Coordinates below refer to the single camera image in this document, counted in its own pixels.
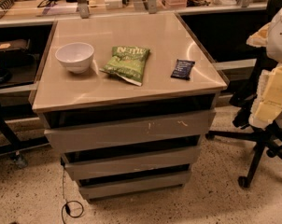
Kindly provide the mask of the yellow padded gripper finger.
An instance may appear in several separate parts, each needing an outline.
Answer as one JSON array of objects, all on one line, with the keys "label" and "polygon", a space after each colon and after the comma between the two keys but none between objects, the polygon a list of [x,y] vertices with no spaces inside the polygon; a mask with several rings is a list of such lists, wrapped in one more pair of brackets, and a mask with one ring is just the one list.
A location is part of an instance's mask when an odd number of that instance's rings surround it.
[{"label": "yellow padded gripper finger", "polygon": [[260,48],[267,46],[269,23],[263,25],[256,33],[250,35],[247,44],[251,47]]},{"label": "yellow padded gripper finger", "polygon": [[282,112],[282,63],[272,71],[262,70],[249,124],[264,129]]}]

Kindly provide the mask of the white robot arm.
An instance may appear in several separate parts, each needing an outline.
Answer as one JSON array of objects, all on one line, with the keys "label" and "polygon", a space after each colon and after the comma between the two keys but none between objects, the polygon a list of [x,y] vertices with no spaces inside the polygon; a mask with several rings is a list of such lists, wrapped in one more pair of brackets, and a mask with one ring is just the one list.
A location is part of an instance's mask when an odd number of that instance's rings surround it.
[{"label": "white robot arm", "polygon": [[282,113],[282,8],[247,43],[265,47],[249,124],[264,129]]}]

